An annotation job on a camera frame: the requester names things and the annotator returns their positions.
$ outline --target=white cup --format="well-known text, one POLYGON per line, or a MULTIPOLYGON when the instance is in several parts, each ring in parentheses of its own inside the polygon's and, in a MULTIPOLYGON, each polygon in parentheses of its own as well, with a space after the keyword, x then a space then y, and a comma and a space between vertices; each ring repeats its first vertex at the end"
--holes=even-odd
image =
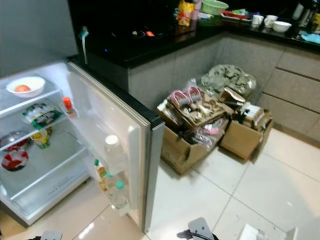
POLYGON ((278 17, 274 15, 267 15, 264 19, 264 26, 266 28, 272 28, 272 24, 274 24, 274 21, 277 21, 278 17))
POLYGON ((261 15, 253 15, 252 16, 252 23, 251 25, 253 27, 258 27, 262 24, 262 21, 264 20, 264 16, 261 15))

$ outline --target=refrigerator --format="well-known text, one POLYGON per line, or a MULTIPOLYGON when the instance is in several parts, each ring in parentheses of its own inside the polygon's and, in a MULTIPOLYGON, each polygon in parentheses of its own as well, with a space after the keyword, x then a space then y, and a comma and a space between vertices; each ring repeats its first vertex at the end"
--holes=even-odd
POLYGON ((129 94, 72 57, 78 54, 67 0, 0 1, 0 139, 22 133, 0 148, 7 149, 52 127, 50 145, 32 140, 23 168, 0 165, 0 208, 24 227, 30 226, 88 178, 95 178, 95 160, 124 182, 128 202, 114 208, 128 214, 144 232, 150 226, 164 123, 129 94), (43 91, 21 98, 6 87, 24 77, 41 77, 43 91), (69 97, 76 116, 66 113, 69 97), (43 128, 23 114, 34 104, 62 113, 43 128), (106 154, 105 138, 116 135, 126 156, 122 167, 106 154))

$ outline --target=white bowl on counter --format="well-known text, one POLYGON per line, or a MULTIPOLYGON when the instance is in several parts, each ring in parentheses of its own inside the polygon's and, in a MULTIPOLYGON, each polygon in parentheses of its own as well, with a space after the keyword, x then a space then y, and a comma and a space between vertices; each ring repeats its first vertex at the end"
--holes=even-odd
POLYGON ((6 90, 19 98, 33 98, 38 96, 44 90, 46 81, 39 76, 27 76, 19 78, 10 82, 6 86, 6 90), (16 87, 19 85, 26 85, 30 88, 29 91, 16 91, 16 87))
POLYGON ((292 26, 291 23, 285 21, 274 21, 272 28, 278 33, 284 33, 292 26))

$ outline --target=egg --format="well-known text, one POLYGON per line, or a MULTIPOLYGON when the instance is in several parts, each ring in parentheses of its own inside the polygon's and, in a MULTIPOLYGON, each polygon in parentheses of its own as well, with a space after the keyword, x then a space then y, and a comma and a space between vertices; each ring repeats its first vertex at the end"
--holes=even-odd
POLYGON ((27 85, 19 85, 19 86, 16 86, 14 90, 16 92, 26 92, 26 91, 30 91, 31 89, 27 85))

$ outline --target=white floor tile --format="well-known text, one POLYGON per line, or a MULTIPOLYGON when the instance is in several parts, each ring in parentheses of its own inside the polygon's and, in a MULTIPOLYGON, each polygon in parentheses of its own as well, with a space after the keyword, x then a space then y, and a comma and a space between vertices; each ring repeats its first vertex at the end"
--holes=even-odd
POLYGON ((320 183, 264 153, 234 197, 286 232, 320 214, 320 183))
POLYGON ((248 163, 240 163, 223 154, 216 147, 206 159, 197 163, 193 169, 232 194, 247 165, 248 163))
POLYGON ((284 240, 287 235, 234 198, 231 198, 212 232, 221 240, 237 240, 246 223, 264 231, 270 240, 284 240))
POLYGON ((70 240, 109 205, 109 200, 97 183, 90 179, 27 229, 18 227, 13 220, 3 227, 2 221, 8 221, 7 217, 1 217, 3 240, 33 239, 46 230, 59 230, 63 233, 63 240, 70 240))
POLYGON ((149 240, 127 216, 109 206, 94 221, 86 226, 74 240, 149 240))
POLYGON ((213 228, 230 195, 193 170, 180 177, 161 161, 158 171, 149 238, 179 239, 177 233, 199 217, 213 228))
POLYGON ((272 129, 263 151, 320 181, 320 149, 272 129))

